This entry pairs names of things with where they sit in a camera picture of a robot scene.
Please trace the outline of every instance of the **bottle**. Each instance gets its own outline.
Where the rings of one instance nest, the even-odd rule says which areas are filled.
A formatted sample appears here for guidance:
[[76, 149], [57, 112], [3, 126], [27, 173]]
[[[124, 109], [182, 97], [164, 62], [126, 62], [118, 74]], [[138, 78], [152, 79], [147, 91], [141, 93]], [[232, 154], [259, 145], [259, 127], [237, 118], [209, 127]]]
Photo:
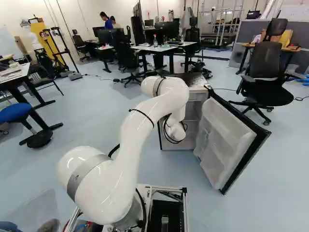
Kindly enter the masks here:
[[154, 47], [158, 47], [158, 41], [156, 40], [156, 34], [154, 34]]

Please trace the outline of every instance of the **mannequin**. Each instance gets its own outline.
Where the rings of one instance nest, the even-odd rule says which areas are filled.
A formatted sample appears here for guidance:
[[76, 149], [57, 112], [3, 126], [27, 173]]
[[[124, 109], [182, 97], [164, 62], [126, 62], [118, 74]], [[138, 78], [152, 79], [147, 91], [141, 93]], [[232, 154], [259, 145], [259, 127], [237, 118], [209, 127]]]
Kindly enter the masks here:
[[35, 33], [31, 31], [30, 23], [26, 20], [22, 20], [20, 26], [24, 29], [27, 37], [30, 39], [31, 44], [34, 50], [43, 49], [42, 44], [39, 42], [39, 39]]

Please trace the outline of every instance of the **person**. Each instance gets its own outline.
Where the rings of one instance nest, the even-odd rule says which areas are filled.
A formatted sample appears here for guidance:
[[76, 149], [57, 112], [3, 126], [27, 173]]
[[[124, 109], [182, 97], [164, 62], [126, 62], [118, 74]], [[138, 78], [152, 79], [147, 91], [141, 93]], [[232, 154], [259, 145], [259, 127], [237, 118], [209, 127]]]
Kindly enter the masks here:
[[105, 12], [101, 12], [100, 16], [102, 18], [103, 21], [105, 21], [105, 29], [114, 29], [114, 27], [112, 26], [112, 21], [110, 20], [110, 18], [107, 16], [107, 14], [105, 14]]
[[120, 24], [119, 23], [116, 23], [116, 19], [114, 16], [111, 16], [111, 21], [112, 21], [112, 26], [114, 28], [121, 28]]
[[266, 35], [266, 29], [262, 29], [261, 33], [256, 35], [251, 44], [258, 44], [259, 42], [263, 41]]

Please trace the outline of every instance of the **woman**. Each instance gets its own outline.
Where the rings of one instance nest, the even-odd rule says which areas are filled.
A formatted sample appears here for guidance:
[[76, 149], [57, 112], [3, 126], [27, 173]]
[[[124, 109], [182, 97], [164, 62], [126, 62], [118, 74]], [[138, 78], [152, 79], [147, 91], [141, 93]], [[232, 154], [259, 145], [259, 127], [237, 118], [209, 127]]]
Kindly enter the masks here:
[[107, 16], [107, 14], [105, 14], [105, 12], [101, 12], [100, 16], [102, 18], [103, 21], [105, 21], [105, 29], [114, 29], [114, 27], [112, 26], [112, 21], [110, 20], [110, 18]]
[[112, 21], [112, 26], [114, 28], [121, 28], [120, 24], [119, 23], [116, 23], [116, 19], [114, 16], [111, 16], [111, 21]]

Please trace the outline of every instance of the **chair armrest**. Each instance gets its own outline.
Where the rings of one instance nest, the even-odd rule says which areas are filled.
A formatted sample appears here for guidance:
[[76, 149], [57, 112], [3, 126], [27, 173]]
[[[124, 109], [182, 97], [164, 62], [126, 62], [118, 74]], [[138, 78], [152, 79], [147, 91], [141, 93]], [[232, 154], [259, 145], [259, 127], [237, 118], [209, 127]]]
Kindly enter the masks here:
[[251, 82], [251, 83], [255, 82], [254, 78], [247, 76], [247, 75], [242, 75], [241, 78], [242, 80], [247, 81], [247, 82]]

